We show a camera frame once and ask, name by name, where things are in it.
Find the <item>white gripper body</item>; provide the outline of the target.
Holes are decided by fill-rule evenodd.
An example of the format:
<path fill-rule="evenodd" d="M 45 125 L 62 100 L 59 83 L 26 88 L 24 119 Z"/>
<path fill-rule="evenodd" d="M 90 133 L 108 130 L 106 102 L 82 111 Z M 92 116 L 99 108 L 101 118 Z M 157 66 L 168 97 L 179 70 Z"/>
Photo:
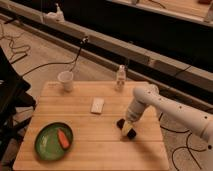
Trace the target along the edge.
<path fill-rule="evenodd" d="M 146 108 L 146 104 L 133 99 L 126 111 L 126 121 L 130 123 L 139 121 Z"/>

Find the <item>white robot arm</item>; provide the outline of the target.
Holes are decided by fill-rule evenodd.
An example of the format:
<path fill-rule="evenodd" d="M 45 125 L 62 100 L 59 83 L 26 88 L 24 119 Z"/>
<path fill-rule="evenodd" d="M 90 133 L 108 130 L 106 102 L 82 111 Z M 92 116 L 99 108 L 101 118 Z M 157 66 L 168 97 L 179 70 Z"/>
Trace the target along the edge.
<path fill-rule="evenodd" d="M 160 95 L 153 84 L 133 89 L 133 100 L 127 108 L 122 128 L 123 136 L 130 132 L 133 123 L 142 117 L 149 106 L 168 114 L 208 144 L 213 144 L 213 115 Z"/>

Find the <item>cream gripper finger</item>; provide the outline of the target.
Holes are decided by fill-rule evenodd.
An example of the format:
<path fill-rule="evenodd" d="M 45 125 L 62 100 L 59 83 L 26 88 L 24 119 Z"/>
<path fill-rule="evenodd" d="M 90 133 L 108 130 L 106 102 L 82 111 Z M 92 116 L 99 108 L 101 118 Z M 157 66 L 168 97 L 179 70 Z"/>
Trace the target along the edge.
<path fill-rule="evenodd" d="M 126 136 L 133 129 L 133 124 L 125 121 L 123 124 L 123 128 L 121 129 L 121 134 Z"/>

